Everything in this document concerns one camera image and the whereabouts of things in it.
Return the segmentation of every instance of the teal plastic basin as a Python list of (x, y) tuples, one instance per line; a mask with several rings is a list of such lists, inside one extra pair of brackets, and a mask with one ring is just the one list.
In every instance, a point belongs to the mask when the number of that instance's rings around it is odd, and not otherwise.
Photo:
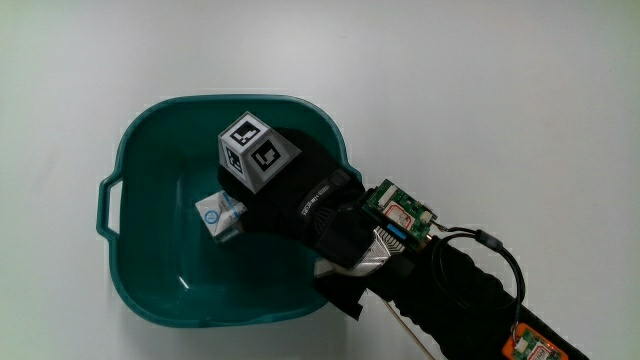
[[(113, 174), (100, 184), (97, 220), (109, 242), (118, 294), (148, 321), (171, 327), (268, 323), (326, 303), (310, 286), (313, 252), (261, 233), (218, 246), (194, 206), (221, 189), (217, 136), (246, 111), (272, 127), (311, 134), (359, 174), (331, 118), (297, 98), (191, 96), (149, 108), (125, 132)], [(108, 227), (109, 196), (120, 181), (116, 233)]]

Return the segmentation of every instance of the white table surface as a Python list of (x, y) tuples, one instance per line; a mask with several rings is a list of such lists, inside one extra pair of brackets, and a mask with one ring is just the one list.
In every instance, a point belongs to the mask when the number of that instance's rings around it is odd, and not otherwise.
[(120, 137), (163, 99), (224, 93), (315, 103), (368, 185), (392, 176), (445, 224), (498, 235), (542, 319), (594, 359), (636, 358), (639, 15), (637, 1), (0, 2), (0, 358), (422, 358), (375, 296), (360, 322), (328, 305), (188, 330), (122, 303), (95, 231)]

